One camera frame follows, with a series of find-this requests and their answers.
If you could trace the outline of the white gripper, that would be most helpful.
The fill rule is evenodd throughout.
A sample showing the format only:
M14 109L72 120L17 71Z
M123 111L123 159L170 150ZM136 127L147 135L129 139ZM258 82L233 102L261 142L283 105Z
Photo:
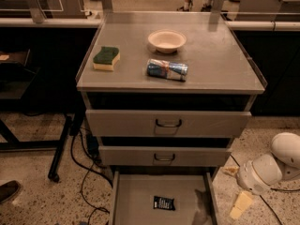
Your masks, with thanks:
M237 166L223 167L223 173L235 177L237 184L245 189L241 191L230 212L230 218L239 219L252 205L253 196L262 195L283 177L283 165L271 153L266 153L249 160L239 168Z

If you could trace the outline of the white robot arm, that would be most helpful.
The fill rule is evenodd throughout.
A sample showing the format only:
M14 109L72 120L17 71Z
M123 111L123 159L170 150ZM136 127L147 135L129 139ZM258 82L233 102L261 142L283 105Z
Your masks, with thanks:
M237 220L252 205L254 195L262 196L281 181L300 178L300 137L289 132L279 133L272 139L267 153L221 170L235 178L242 189L230 212L230 218Z

